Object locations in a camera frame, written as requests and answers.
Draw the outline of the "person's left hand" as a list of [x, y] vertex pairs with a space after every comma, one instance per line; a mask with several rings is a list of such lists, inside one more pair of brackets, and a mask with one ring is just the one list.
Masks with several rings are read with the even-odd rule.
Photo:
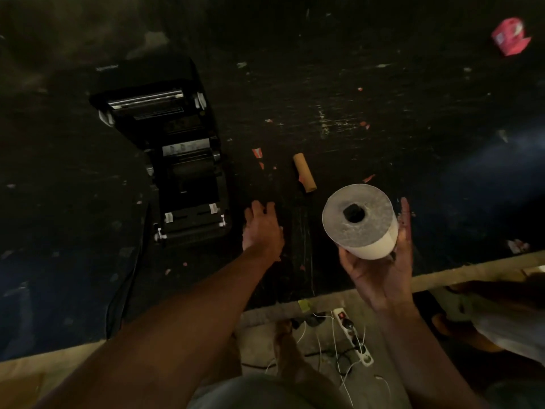
[[245, 226], [242, 233], [243, 252], [257, 255], [267, 267], [281, 261], [284, 242], [276, 241], [275, 234], [279, 225], [275, 203], [263, 205], [254, 200], [244, 211]]

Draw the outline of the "person's right hand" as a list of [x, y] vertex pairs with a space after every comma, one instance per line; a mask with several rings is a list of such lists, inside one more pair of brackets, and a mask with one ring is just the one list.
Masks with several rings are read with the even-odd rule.
[[374, 312], [412, 318], [418, 315], [411, 288], [413, 256], [398, 248], [398, 237], [393, 253], [378, 260], [363, 260], [338, 247], [340, 264]]

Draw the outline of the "white paper label roll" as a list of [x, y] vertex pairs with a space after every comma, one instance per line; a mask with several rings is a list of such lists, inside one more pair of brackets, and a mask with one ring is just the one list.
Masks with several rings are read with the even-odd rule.
[[368, 184], [348, 185], [333, 193], [325, 203], [322, 223], [332, 241], [363, 260], [387, 257], [399, 234], [390, 199]]

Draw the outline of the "person's right forearm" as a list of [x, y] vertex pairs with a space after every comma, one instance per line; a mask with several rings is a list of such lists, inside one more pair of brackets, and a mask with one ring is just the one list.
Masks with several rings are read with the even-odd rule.
[[414, 303], [389, 305], [376, 315], [413, 409], [485, 409]]

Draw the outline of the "person's left forearm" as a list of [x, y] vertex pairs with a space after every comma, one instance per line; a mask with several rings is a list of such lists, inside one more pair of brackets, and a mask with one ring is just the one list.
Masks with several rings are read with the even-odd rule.
[[282, 246], [248, 247], [106, 342], [35, 409], [183, 409], [226, 347]]

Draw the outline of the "brown cardboard tube core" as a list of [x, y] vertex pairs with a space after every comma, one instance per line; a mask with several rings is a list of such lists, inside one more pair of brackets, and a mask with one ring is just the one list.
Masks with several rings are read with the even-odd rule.
[[306, 193], [317, 190], [316, 182], [310, 171], [310, 167], [303, 153], [297, 153], [293, 156], [293, 161], [299, 175], [299, 182], [303, 185]]

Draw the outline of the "black power adapter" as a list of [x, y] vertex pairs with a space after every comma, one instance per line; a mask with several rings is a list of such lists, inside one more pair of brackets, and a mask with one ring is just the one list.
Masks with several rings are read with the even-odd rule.
[[325, 315], [312, 314], [312, 315], [303, 316], [303, 317], [291, 318], [290, 322], [292, 324], [292, 328], [294, 330], [297, 330], [300, 327], [303, 327], [305, 325], [311, 328], [315, 328], [321, 325], [326, 320], [326, 318], [327, 316]]

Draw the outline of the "white power strip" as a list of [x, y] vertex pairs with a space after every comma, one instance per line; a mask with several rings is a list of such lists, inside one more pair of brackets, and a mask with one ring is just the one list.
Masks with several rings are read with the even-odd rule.
[[364, 331], [360, 333], [354, 320], [348, 316], [344, 308], [333, 309], [332, 316], [336, 319], [347, 340], [351, 343], [351, 351], [355, 353], [361, 364], [365, 367], [372, 366], [374, 364], [374, 359], [364, 342], [366, 327], [364, 326]]

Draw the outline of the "person's leg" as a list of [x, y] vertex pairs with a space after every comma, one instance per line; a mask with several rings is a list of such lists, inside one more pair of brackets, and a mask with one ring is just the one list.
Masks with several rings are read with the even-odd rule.
[[292, 334], [290, 320], [275, 324], [277, 376], [309, 409], [353, 409], [336, 384], [305, 361]]

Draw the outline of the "black label printer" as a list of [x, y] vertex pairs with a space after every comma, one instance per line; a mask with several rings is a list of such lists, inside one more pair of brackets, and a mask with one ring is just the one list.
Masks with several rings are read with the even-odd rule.
[[154, 54], [94, 70], [89, 102], [146, 160], [158, 244], [220, 238], [231, 224], [213, 110], [194, 62]]

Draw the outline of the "grey shorts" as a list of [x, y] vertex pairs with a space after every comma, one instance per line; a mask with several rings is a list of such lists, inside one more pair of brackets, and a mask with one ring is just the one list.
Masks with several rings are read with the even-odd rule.
[[352, 409], [318, 373], [295, 380], [254, 373], [198, 388], [186, 409]]

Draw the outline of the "crumpled pink packet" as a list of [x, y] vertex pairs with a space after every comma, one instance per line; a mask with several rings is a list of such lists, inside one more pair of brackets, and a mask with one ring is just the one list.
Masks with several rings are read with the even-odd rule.
[[491, 33], [491, 38], [505, 57], [522, 53], [532, 39], [526, 35], [524, 23], [518, 17], [502, 20]]

